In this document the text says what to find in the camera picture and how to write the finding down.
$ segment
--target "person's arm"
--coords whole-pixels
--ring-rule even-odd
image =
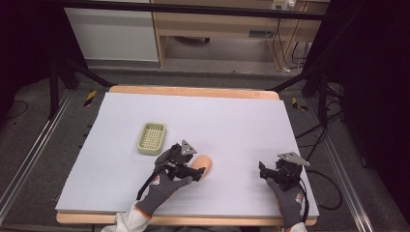
[[[179,181],[171,181],[165,171],[161,172],[150,184],[148,194],[143,200],[132,204],[132,208],[125,213],[118,213],[115,225],[106,226],[102,232],[141,232],[152,218],[156,209],[165,202],[172,193],[192,182],[192,177]]]
[[[274,179],[266,179],[266,183],[274,191],[278,200],[280,213],[283,216],[286,232],[307,232],[305,224],[301,220],[302,202],[304,196],[299,187],[293,187],[288,191],[282,191]]]

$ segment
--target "plastic basket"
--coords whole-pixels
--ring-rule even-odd
[[[165,140],[164,124],[146,123],[138,139],[138,152],[143,155],[159,155]]]

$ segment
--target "white sleeve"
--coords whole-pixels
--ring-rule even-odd
[[[299,222],[290,228],[290,232],[308,232],[308,231],[307,231],[307,228],[305,227],[305,224],[303,222]]]
[[[142,232],[148,226],[149,219],[143,216],[135,205],[128,212],[117,213],[115,225],[109,225],[102,229],[102,232]]]

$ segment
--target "power outlet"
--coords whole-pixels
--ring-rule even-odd
[[[293,11],[295,9],[296,0],[274,0],[271,10],[276,11]]]
[[[282,11],[283,5],[286,0],[274,0],[271,10]]]

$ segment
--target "white cabinet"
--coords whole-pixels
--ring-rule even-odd
[[[151,13],[69,8],[66,13],[86,60],[159,62]]]

